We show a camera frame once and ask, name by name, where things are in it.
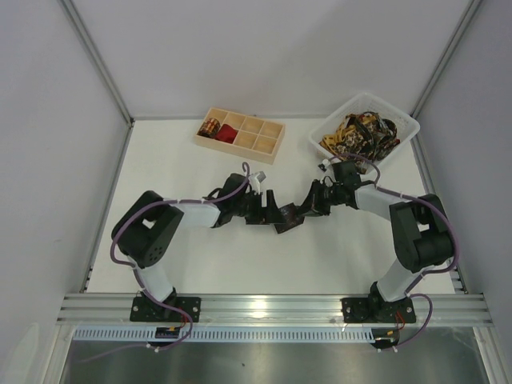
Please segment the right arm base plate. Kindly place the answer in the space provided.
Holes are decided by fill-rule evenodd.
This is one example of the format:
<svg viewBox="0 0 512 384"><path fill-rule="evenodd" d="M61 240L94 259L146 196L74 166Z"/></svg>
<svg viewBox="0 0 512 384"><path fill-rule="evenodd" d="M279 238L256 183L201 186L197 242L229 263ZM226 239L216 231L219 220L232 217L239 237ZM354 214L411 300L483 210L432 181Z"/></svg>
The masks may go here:
<svg viewBox="0 0 512 384"><path fill-rule="evenodd" d="M404 298L396 302L386 302L378 297L347 297L341 300L345 323L391 324L396 320L405 324L416 323L413 302Z"/></svg>

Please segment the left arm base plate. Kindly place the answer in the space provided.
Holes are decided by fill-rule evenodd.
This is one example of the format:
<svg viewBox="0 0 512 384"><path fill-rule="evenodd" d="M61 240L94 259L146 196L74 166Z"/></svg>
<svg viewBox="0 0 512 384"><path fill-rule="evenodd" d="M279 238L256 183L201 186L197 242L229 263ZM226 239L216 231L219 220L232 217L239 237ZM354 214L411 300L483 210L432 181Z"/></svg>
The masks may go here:
<svg viewBox="0 0 512 384"><path fill-rule="evenodd" d="M198 322L201 313L200 297L177 296L172 306L186 312L193 322ZM181 322L185 317L176 311L164 308L141 294L132 301L131 322Z"/></svg>

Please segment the wooden compartment box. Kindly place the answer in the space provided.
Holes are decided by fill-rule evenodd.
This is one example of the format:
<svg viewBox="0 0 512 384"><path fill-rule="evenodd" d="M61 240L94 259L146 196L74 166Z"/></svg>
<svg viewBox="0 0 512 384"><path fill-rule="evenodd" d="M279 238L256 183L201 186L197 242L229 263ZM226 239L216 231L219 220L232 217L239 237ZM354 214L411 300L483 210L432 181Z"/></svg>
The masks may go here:
<svg viewBox="0 0 512 384"><path fill-rule="evenodd" d="M194 134L194 142L197 145L265 164L274 163L285 135L283 123L216 107L209 109L203 121L207 118L218 119L221 126L231 125L238 130L238 135L233 144L201 137L198 135L201 123Z"/></svg>

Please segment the white plastic basket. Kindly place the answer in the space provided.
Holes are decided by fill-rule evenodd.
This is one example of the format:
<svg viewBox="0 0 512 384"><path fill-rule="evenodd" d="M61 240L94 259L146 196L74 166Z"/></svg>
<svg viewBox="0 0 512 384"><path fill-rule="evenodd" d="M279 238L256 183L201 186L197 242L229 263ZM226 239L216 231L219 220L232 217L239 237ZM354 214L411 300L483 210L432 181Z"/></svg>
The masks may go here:
<svg viewBox="0 0 512 384"><path fill-rule="evenodd" d="M309 142L317 151L318 155L327 159L339 155L342 160L346 160L347 157L344 155L345 153L332 154L323 149L319 143L324 135L335 133L345 116L349 114L362 114L366 111L377 112L382 118L387 118L393 121L398 129L398 138L400 139L400 143L383 160L373 162L380 168L384 167L384 165L389 163L400 150L404 149L405 145L420 130L419 123L405 112L372 94L360 93L337 108L335 112L329 115L318 127L314 128L310 132Z"/></svg>

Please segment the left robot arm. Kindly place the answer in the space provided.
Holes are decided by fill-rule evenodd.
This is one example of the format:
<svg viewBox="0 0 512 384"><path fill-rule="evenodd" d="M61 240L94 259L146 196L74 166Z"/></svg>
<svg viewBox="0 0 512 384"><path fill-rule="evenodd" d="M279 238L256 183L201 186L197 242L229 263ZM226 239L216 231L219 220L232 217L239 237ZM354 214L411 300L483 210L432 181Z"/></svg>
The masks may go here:
<svg viewBox="0 0 512 384"><path fill-rule="evenodd" d="M152 190L144 192L111 232L112 261L132 269L149 301L174 306L177 294L162 268L162 258L179 229L219 228L234 217L243 217L247 225L286 222L272 190L262 203L256 186L264 178L262 172L232 173L202 200L165 200Z"/></svg>

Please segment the brown blue-flowered tie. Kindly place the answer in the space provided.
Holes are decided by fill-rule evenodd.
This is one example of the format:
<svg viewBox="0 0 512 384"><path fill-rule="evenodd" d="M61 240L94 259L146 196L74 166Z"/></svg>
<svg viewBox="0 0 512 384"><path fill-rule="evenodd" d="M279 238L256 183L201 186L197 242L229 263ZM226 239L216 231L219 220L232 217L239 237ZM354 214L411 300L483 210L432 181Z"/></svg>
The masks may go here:
<svg viewBox="0 0 512 384"><path fill-rule="evenodd" d="M293 203L286 204L279 208L279 212L284 217L284 222L274 224L277 234L284 234L304 223L305 218L297 214L297 209L297 206Z"/></svg>

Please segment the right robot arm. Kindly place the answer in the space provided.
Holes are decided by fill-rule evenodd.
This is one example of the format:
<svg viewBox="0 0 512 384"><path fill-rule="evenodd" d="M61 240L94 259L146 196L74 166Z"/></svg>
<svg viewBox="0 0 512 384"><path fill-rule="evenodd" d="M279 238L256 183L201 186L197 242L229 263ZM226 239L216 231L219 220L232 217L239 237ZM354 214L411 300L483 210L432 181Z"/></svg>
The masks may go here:
<svg viewBox="0 0 512 384"><path fill-rule="evenodd" d="M371 212L390 222L396 254L366 297L343 301L346 322L390 323L398 315L415 322L412 289L428 274L452 270L459 259L458 240L439 197L413 197L382 188L377 181L363 181L353 161L325 160L320 167L326 166L332 167L334 176L313 180L297 214L327 216L338 205Z"/></svg>

